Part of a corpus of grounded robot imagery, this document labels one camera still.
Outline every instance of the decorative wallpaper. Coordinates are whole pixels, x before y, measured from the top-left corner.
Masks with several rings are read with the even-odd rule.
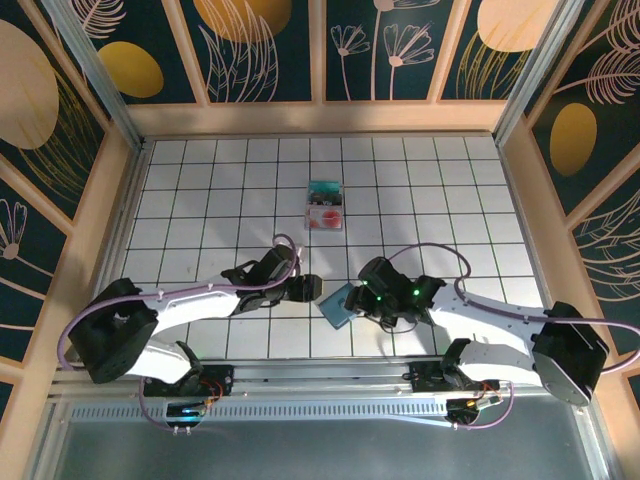
[[[640,170],[623,183],[573,236],[606,318],[640,327]],[[612,328],[618,353],[638,348],[635,334]]]
[[[306,0],[181,0],[212,103],[311,100]]]
[[[0,357],[22,361],[65,240],[0,180]]]
[[[640,2],[613,0],[533,126],[565,213],[640,142]]]
[[[9,404],[9,397],[11,396],[12,390],[13,385],[0,381],[0,425],[2,425],[2,417]]]
[[[540,95],[542,95],[542,92],[547,85],[547,81],[549,80],[551,75],[557,70],[558,65],[563,60],[565,53],[567,53],[567,49],[571,45],[571,42],[573,42],[573,39],[575,38],[576,34],[580,30],[580,27],[582,27],[582,24],[585,18],[587,17],[587,15],[589,14],[591,7],[593,7],[593,4],[595,3],[595,1],[596,0],[584,0],[584,3],[582,4],[582,8],[580,9],[580,14],[578,15],[578,19],[576,20],[576,23],[571,28],[571,31],[567,34],[567,37],[565,38],[565,41],[562,44],[562,47],[560,48],[560,51],[556,55],[555,60],[553,61],[549,69],[546,71],[544,77],[540,80],[540,85],[538,85],[538,88],[536,88],[535,92],[533,92],[533,95],[531,95],[531,98],[529,99],[529,103],[527,103],[527,106],[524,109],[524,114],[526,116],[529,116],[533,107],[535,107],[536,103],[538,103],[538,99],[540,98]]]
[[[327,0],[327,101],[424,100],[450,12],[440,0]]]
[[[629,377],[629,385],[631,386],[633,397],[636,399],[638,409],[640,409],[640,374]]]
[[[0,155],[73,218],[104,131],[17,2],[0,38]]]
[[[69,3],[127,104],[195,102],[160,0]]]
[[[557,0],[472,0],[442,99],[506,100]]]

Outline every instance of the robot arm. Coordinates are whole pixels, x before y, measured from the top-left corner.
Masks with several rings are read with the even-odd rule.
[[[557,302],[543,310],[471,294],[463,300],[453,285],[425,275],[412,282],[383,257],[371,260],[358,277],[362,286],[351,291],[348,310],[379,319],[382,327],[404,318],[446,330],[453,340],[441,369],[448,383],[506,380],[543,386],[573,405],[591,401],[609,349],[589,325],[551,323],[553,317],[581,318],[571,305]],[[545,317],[550,323],[534,321]]]
[[[322,280],[314,275],[293,275],[265,289],[242,288],[274,285],[273,281],[290,271],[296,260],[290,248],[277,245],[261,261],[226,270],[221,278],[190,287],[177,298],[147,295],[141,298],[153,299],[103,308],[78,323],[69,337],[94,383],[129,374],[154,378],[188,392],[189,385],[198,384],[202,372],[197,357],[183,342],[167,345],[154,336],[200,319],[230,317],[280,301],[317,299]],[[517,307],[468,294],[467,303],[453,285],[428,276],[411,281],[383,257],[371,260],[359,279],[362,286],[349,294],[344,304],[347,310],[376,318],[384,328],[393,328],[399,318],[404,318],[412,324],[423,322],[447,331],[453,342],[438,375],[449,386],[507,380],[542,385],[575,405],[590,402],[608,354],[590,326],[523,322],[495,313],[499,308],[531,318],[580,318],[573,307],[561,303],[551,310]],[[93,304],[140,293],[129,279],[120,279]],[[471,300],[489,308],[477,308]]]
[[[88,315],[69,333],[94,383],[123,375],[158,379],[178,387],[194,381],[202,367],[183,342],[165,344],[154,338],[163,330],[207,318],[226,318],[273,306],[281,301],[311,302],[322,294],[316,275],[296,274],[277,286],[261,289],[291,270],[297,255],[276,245],[260,261],[225,270],[209,282],[194,284],[178,297],[162,291],[145,295],[128,278],[109,285],[89,306],[118,298],[139,296],[140,301],[115,303]],[[245,290],[242,287],[257,287]]]

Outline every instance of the black grid line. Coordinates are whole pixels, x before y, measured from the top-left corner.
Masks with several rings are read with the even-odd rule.
[[[244,152],[244,159],[245,159],[245,164],[244,164],[244,172],[242,173],[242,193],[240,194],[240,216],[238,218],[238,233],[236,236],[236,254],[235,254],[235,260],[233,262],[234,267],[238,264],[238,244],[240,243],[240,227],[242,226],[242,203],[244,202],[244,180],[245,180],[245,176],[247,174],[247,157],[249,155],[249,140],[247,140],[246,145],[245,145],[245,152]],[[231,338],[231,318],[229,318],[229,325],[227,328],[227,344],[225,347],[225,353],[224,353],[224,358],[229,358],[229,339]]]
[[[149,167],[153,163],[153,154],[156,151],[156,142],[153,142],[153,147],[151,148],[151,154],[149,159],[149,164],[147,165],[147,173],[144,177],[144,182],[142,182],[142,192],[140,192],[140,200],[138,200],[138,205],[135,207],[136,213],[133,217],[133,222],[131,223],[131,231],[129,232],[129,240],[127,241],[127,246],[125,247],[124,259],[122,261],[122,269],[120,271],[120,277],[124,276],[124,271],[127,268],[127,259],[129,258],[129,247],[131,246],[131,239],[133,238],[133,232],[136,228],[136,222],[138,221],[138,213],[140,212],[140,206],[142,205],[142,197],[144,196],[144,187],[147,185],[147,179],[149,178]]]
[[[182,159],[184,160],[184,152],[187,149],[187,142],[184,142],[184,147],[182,149]],[[175,193],[173,195],[173,203],[171,205],[171,213],[173,214],[173,209],[175,207],[175,201],[176,201],[176,193],[178,192],[178,184],[180,183],[180,175],[182,173],[182,164],[180,164],[180,168],[178,170],[178,179],[176,181],[176,189],[175,189]],[[158,276],[156,278],[156,287],[160,284],[160,275],[162,275],[162,264],[164,263],[164,255],[165,252],[167,251],[167,241],[169,240],[169,230],[171,229],[171,220],[169,220],[169,224],[167,225],[167,233],[164,237],[164,248],[162,249],[162,255],[160,257],[160,266],[158,267]]]
[[[340,171],[342,172],[342,228],[344,228],[344,248],[345,248],[345,258],[347,260],[347,282],[351,282],[351,268],[349,267],[349,230],[347,225],[347,199],[344,195],[344,150],[342,149],[342,138],[340,138],[340,158],[343,160],[340,163]],[[351,356],[355,355],[355,351],[353,349],[353,322],[349,322],[349,345],[351,346]]]
[[[311,139],[309,139],[309,181],[311,181]],[[340,157],[342,158],[342,147],[340,148]],[[304,195],[304,209],[305,209],[305,214],[306,214],[306,208],[307,208],[307,200],[308,200],[308,196],[309,196],[309,190],[307,187],[307,192]],[[308,251],[308,255],[309,255],[309,272],[311,272],[311,259],[312,259],[312,255],[313,255],[313,250],[311,249],[311,226],[309,225],[309,229],[307,232],[307,248],[309,249]],[[311,352],[313,351],[313,340],[312,340],[312,328],[313,325],[311,324],[311,305],[309,305],[309,357],[311,357]]]
[[[446,191],[446,189],[444,188],[444,176],[442,175],[442,170],[440,169],[440,164],[439,164],[439,162],[440,162],[440,155],[438,154],[438,146],[437,146],[437,145],[434,145],[434,146],[435,146],[435,149],[436,149],[436,156],[438,157],[438,171],[440,172],[440,180],[442,181],[442,185],[443,185],[442,190],[443,190],[443,194],[444,194],[444,201],[445,201],[445,204],[447,205],[447,216],[448,216],[448,218],[449,218],[449,227],[451,228],[451,236],[452,236],[452,238],[453,238],[453,248],[455,248],[456,250],[458,250],[458,245],[457,245],[457,243],[456,243],[456,232],[455,232],[455,230],[454,230],[454,228],[453,228],[453,218],[451,217],[451,210],[450,210],[450,208],[449,208],[449,198],[447,197],[447,191]],[[457,263],[458,263],[458,269],[460,270],[460,272],[462,272],[462,264],[461,264],[461,262],[460,262],[460,259],[459,259],[459,258],[456,258],[456,261],[457,261]],[[440,352],[440,351],[439,351],[440,349],[438,348],[438,343],[436,342],[436,338],[435,338],[435,331],[434,331],[434,333],[433,333],[433,341],[434,341],[434,346],[435,346],[435,348],[436,348],[436,355],[444,354],[444,352]]]
[[[445,158],[442,161],[444,162],[461,162],[464,160],[469,160],[469,158]],[[474,162],[495,162],[495,161],[499,161],[499,159],[497,158],[472,158],[471,160],[473,160]],[[307,163],[309,161],[315,161],[315,162],[329,162],[329,163],[338,163],[338,162],[343,162],[343,163],[357,163],[357,162],[370,162],[371,160],[294,160],[294,161],[287,161],[287,162],[283,162],[283,163]],[[384,160],[378,160],[380,162],[435,162],[436,159],[431,158],[431,159],[413,159],[413,158],[385,158]],[[245,163],[276,163],[274,161],[269,161],[269,162],[189,162],[187,163],[187,165],[244,165]],[[168,163],[154,163],[153,165],[181,165],[181,162],[168,162]]]
[[[425,160],[428,162],[435,162],[435,160]],[[255,162],[256,165],[275,165],[274,162],[272,163],[266,163],[266,162]],[[188,166],[191,165],[196,165],[195,163],[188,163]],[[460,183],[460,184],[447,184],[447,185],[434,185],[434,184],[410,184],[410,185],[405,185],[405,184],[398,184],[398,185],[377,185],[376,184],[369,184],[369,185],[343,185],[347,188],[374,188],[376,186],[380,187],[380,188],[396,188],[396,187],[407,187],[407,186],[411,186],[411,187],[472,187],[473,184],[470,183]],[[481,187],[504,187],[506,186],[505,183],[483,183],[480,185]],[[242,190],[244,188],[244,190],[273,190],[275,187],[216,187],[216,188],[211,188],[211,190]],[[278,186],[277,187],[280,190],[299,190],[300,186]],[[204,190],[203,188],[179,188],[178,190],[180,190],[181,192],[194,192],[194,191],[201,191]],[[174,189],[173,188],[146,188],[144,190],[145,192],[173,192]]]
[[[380,188],[397,188],[397,187],[380,187]],[[481,212],[456,212],[453,213],[452,215],[481,215]],[[514,212],[487,212],[487,214],[489,215],[505,215],[505,216],[514,216],[516,215]],[[377,217],[377,216],[383,216],[383,217],[406,217],[407,215],[411,215],[411,213],[351,213],[351,214],[344,214],[344,217]],[[443,212],[427,212],[427,213],[416,213],[415,215],[419,216],[419,217],[427,217],[427,216],[442,216],[442,215],[447,215],[446,213]],[[283,215],[277,215],[278,218],[295,218],[295,217],[300,217],[302,216],[300,213],[298,214],[283,214]],[[271,217],[271,215],[243,215],[242,218],[265,218],[265,217]],[[136,217],[135,220],[171,220],[172,218],[179,218],[179,219],[194,219],[194,218],[240,218],[240,215],[229,215],[229,216],[220,216],[220,215],[205,215],[200,216],[200,215],[196,215],[193,217]],[[523,243],[523,242],[493,242],[493,243]]]
[[[405,158],[407,157],[407,148],[404,144],[404,137],[402,138],[402,149],[404,150],[404,156]],[[409,178],[409,184],[411,185],[411,173],[409,171],[409,162],[405,162],[405,166],[407,169],[407,177]],[[440,172],[440,176],[442,176],[442,171],[440,170],[440,165],[438,165],[438,171]],[[418,215],[416,214],[416,202],[415,199],[413,197],[413,188],[409,188],[409,193],[411,194],[411,208],[413,209],[413,220],[415,222],[416,225],[416,236],[418,237],[418,243],[421,242],[420,240],[420,229],[418,228]],[[417,248],[418,253],[420,255],[420,263],[422,263],[422,273],[425,273],[424,271],[424,258],[422,256],[422,248],[418,247]],[[438,347],[436,344],[436,332],[433,328],[433,326],[431,327],[431,338],[433,340],[433,348],[435,349],[435,354],[438,354]]]
[[[218,142],[216,141],[216,146],[213,149],[213,158],[216,158],[216,152],[218,150]],[[211,189],[211,182],[213,181],[213,167],[211,167],[211,176],[209,177],[209,189]],[[198,281],[198,273],[200,270],[200,260],[202,258],[202,242],[204,241],[204,232],[206,232],[207,230],[207,210],[209,210],[209,200],[211,199],[211,195],[209,193],[207,193],[207,202],[206,205],[204,207],[204,214],[205,214],[205,218],[203,219],[203,223],[202,223],[202,234],[200,235],[200,250],[198,251],[198,263],[196,263],[196,282]],[[189,334],[191,333],[191,323],[189,322],[187,323],[187,338],[185,340],[185,342],[187,343],[187,345],[189,344]]]
[[[467,156],[469,155],[469,147],[467,146],[467,142],[464,142],[464,148],[467,150]],[[496,271],[498,272],[498,279],[500,282],[500,289],[502,290],[502,297],[507,300],[507,292],[504,289],[504,285],[502,283],[502,277],[500,275],[500,265],[498,264],[498,257],[496,256],[496,250],[493,246],[493,239],[491,238],[491,230],[489,230],[489,223],[487,222],[487,215],[484,211],[484,205],[482,205],[482,199],[480,197],[480,189],[478,188],[478,182],[476,181],[476,172],[473,170],[473,165],[471,165],[471,160],[469,160],[469,165],[471,166],[471,174],[473,175],[474,184],[476,187],[476,195],[478,195],[478,201],[480,202],[480,209],[482,211],[482,219],[484,220],[484,226],[487,229],[487,235],[489,235],[489,242],[491,245],[491,254],[493,255],[493,262],[496,265]]]
[[[380,223],[380,238],[382,239],[382,254],[386,257],[387,250],[384,243],[384,228],[382,227],[382,209],[380,208],[380,186],[378,185],[378,171],[376,170],[376,149],[373,144],[373,138],[371,139],[371,155],[373,156],[373,175],[376,179],[376,196],[378,197],[378,221]],[[396,356],[396,340],[395,334],[391,331],[391,349],[393,356]]]
[[[280,139],[277,140],[278,144],[276,146],[276,188],[275,188],[275,196],[273,202],[273,234],[276,235],[279,232],[276,232],[276,223],[278,217],[276,216],[276,211],[278,210],[278,173],[280,172]],[[271,357],[271,322],[273,320],[273,309],[269,309],[269,329],[267,331],[267,358]]]

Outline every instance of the wooden frame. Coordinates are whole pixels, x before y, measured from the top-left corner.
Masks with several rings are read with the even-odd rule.
[[[38,31],[42,40],[47,45],[51,54],[58,61],[64,73],[69,77],[71,83],[78,91],[84,102],[87,104],[91,113],[96,118],[102,129],[106,132],[109,128],[109,119],[106,117],[102,108],[98,104],[97,100],[93,97],[93,94],[84,83],[80,73],[76,70],[75,65],[69,59],[67,52],[62,48],[55,33],[49,27],[49,24],[42,16],[42,13],[36,7],[34,0],[18,0],[20,7],[24,10],[24,13],[29,17],[29,20],[33,24],[34,28]]]
[[[523,213],[525,230],[542,280],[546,283],[547,300],[565,301],[576,306],[585,317],[602,318],[551,177],[524,119],[514,128],[503,153],[517,194],[516,200]],[[627,358],[627,355],[618,355],[608,329],[595,328],[611,348],[609,363]],[[640,458],[637,455],[640,414],[630,389],[625,386],[626,375],[630,371],[635,372],[637,368],[602,375],[595,396],[622,469],[628,478],[640,478]]]
[[[564,55],[564,58],[560,61],[560,63],[558,64],[558,67],[554,70],[553,74],[547,81],[547,84],[542,94],[536,101],[535,106],[533,107],[531,112],[529,112],[529,115],[526,118],[526,122],[525,122],[529,128],[533,128],[533,125],[535,125],[535,123],[538,121],[538,117],[542,113],[542,110],[549,102],[549,99],[553,95],[553,92],[555,91],[560,81],[564,78],[565,74],[567,73],[567,70],[573,63],[573,60],[578,50],[580,49],[580,47],[582,47],[586,39],[589,37],[591,30],[600,19],[600,16],[604,12],[605,8],[607,8],[607,5],[609,5],[609,1],[610,0],[595,1],[593,7],[587,14],[587,17],[585,18],[582,26],[580,27],[578,33],[571,41],[571,44],[569,45],[569,48],[567,49]]]
[[[640,367],[631,368],[622,374],[622,377],[627,381],[625,386],[627,387],[628,395],[633,399],[635,399],[635,396],[633,395],[633,391],[631,390],[631,384],[629,382],[630,382],[630,378],[635,376],[640,376]],[[637,405],[637,407],[638,408],[636,408],[635,410],[635,418],[636,418],[637,424],[640,425],[640,405]]]
[[[3,428],[19,435],[0,438],[0,465],[3,480],[21,479],[31,452],[57,361],[56,344],[65,325],[93,295],[94,276],[100,266],[103,242],[115,212],[116,199],[131,150],[117,127],[107,132],[87,188],[76,213],[77,221],[65,243],[56,274],[34,329],[22,369],[0,363],[6,372],[20,380],[12,394],[12,408]]]
[[[7,403],[7,408],[5,409],[2,417],[0,417],[0,445],[1,445],[7,433],[7,429],[5,428],[5,425],[7,424],[7,422],[5,420],[9,417],[9,415],[11,415],[11,412],[13,411],[13,409],[16,408],[16,396],[17,396],[16,391],[18,389],[20,381],[17,377],[14,377],[13,375],[8,375],[6,373],[0,372],[0,382],[8,383],[13,386],[11,395],[9,396],[9,402]]]

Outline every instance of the purple cable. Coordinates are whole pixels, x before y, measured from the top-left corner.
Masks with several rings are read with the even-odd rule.
[[[138,384],[138,402],[140,403],[140,410],[142,410],[142,415],[146,418],[149,423],[151,423],[154,427],[159,428],[160,430],[164,430],[165,432],[173,432],[174,429],[171,428],[166,423],[158,422],[155,418],[149,415],[149,411],[147,410],[147,403],[144,400],[144,377],[140,377],[140,382]]]
[[[454,255],[456,255],[460,261],[462,263],[464,263],[464,266],[466,267],[466,272],[463,273],[462,275],[460,275],[458,278],[455,279],[455,281],[453,282],[453,288],[456,291],[456,294],[458,295],[458,297],[460,297],[460,300],[462,300],[464,303],[466,303],[467,305],[471,305],[472,307],[475,307],[479,310],[484,310],[485,312],[489,312],[492,313],[494,315],[501,315],[503,317],[508,317],[508,318],[513,318],[514,320],[520,320],[522,322],[534,322],[534,323],[559,323],[559,324],[566,324],[566,325],[604,325],[604,326],[608,326],[608,327],[617,327],[617,328],[624,328],[626,330],[629,330],[631,332],[634,332],[636,335],[638,335],[640,337],[640,328],[634,327],[632,325],[627,325],[624,323],[620,323],[620,322],[610,322],[608,320],[603,320],[601,318],[553,318],[553,317],[530,317],[528,315],[522,315],[520,313],[514,313],[514,312],[508,312],[506,310],[501,310],[499,308],[495,308],[495,307],[490,307],[488,305],[484,305],[482,303],[478,303],[475,302],[473,300],[470,300],[468,298],[465,297],[464,293],[462,292],[462,289],[460,288],[460,283],[469,278],[471,276],[471,264],[469,263],[469,261],[464,257],[464,255],[462,255],[460,252],[458,252],[457,250],[447,246],[447,245],[443,245],[441,243],[433,243],[433,242],[425,242],[425,243],[416,243],[415,245],[410,245],[408,247],[403,248],[402,250],[398,251],[397,253],[395,253],[394,255],[392,255],[389,258],[389,261],[393,260],[395,257],[397,257],[398,255],[400,255],[402,252],[406,252],[407,250],[411,250],[413,248],[418,248],[418,247],[438,247],[438,248],[442,248],[444,250],[447,250],[451,253],[453,253]],[[607,368],[603,368],[602,369],[602,373],[612,373],[612,372],[617,372],[618,370],[622,370],[623,368],[631,365],[632,363],[634,363],[635,361],[637,361],[640,358],[640,350],[636,350],[635,353],[633,355],[631,355],[629,358],[627,358],[626,360],[619,362],[615,365],[611,365],[610,367]]]
[[[502,423],[502,421],[505,418],[507,418],[511,413],[511,409],[513,408],[513,402],[515,400],[515,395],[513,394],[513,390],[514,390],[513,383],[509,382],[507,386],[509,387],[509,395],[510,395],[509,403],[507,404],[507,409],[504,411],[502,415],[496,418],[493,422],[485,423],[483,425],[458,425],[457,427],[463,430],[484,430],[485,428],[495,427],[499,423]]]
[[[253,291],[264,290],[264,289],[267,289],[267,288],[277,287],[278,285],[281,285],[295,271],[296,266],[298,264],[299,258],[298,258],[298,253],[296,251],[296,245],[293,242],[293,240],[291,239],[291,237],[289,237],[288,235],[285,235],[284,233],[279,233],[279,234],[275,235],[273,237],[273,245],[274,246],[276,245],[276,240],[278,238],[283,238],[284,240],[287,241],[287,243],[289,244],[289,248],[291,248],[291,250],[293,251],[293,255],[294,255],[294,261],[291,262],[291,266],[289,267],[287,272],[282,276],[281,279],[276,280],[275,282],[267,283],[265,285],[260,285],[260,286],[256,286],[256,287],[238,286],[238,285],[213,285],[213,284],[208,284],[208,285],[203,285],[203,286],[198,286],[198,287],[183,288],[181,290],[173,290],[171,292],[164,292],[163,290],[159,290],[157,293],[148,293],[148,294],[145,294],[145,295],[127,295],[125,297],[112,298],[110,300],[104,300],[102,302],[98,302],[95,305],[92,305],[89,308],[87,308],[87,309],[83,310],[82,312],[80,312],[76,316],[76,318],[74,318],[71,321],[71,323],[69,323],[69,325],[67,325],[64,328],[64,330],[62,331],[62,333],[60,334],[60,338],[58,339],[58,347],[57,347],[58,361],[60,362],[60,365],[62,365],[62,368],[64,370],[84,370],[83,368],[74,367],[73,365],[71,365],[67,361],[66,358],[64,358],[64,342],[65,342],[65,338],[67,338],[67,336],[69,336],[69,333],[71,332],[71,330],[73,330],[75,328],[75,326],[78,325],[78,323],[80,323],[88,315],[91,315],[92,313],[95,313],[98,310],[102,310],[103,308],[111,307],[113,305],[118,305],[120,303],[125,303],[125,302],[137,302],[137,301],[154,300],[154,299],[157,299],[158,301],[162,301],[164,298],[172,300],[172,299],[176,299],[176,298],[182,298],[187,294],[208,293],[208,292],[211,292],[213,290],[216,290],[216,291],[219,291],[219,292],[220,291],[222,291],[222,292],[236,292],[238,290],[242,290],[242,291],[246,291],[246,292],[253,292]]]

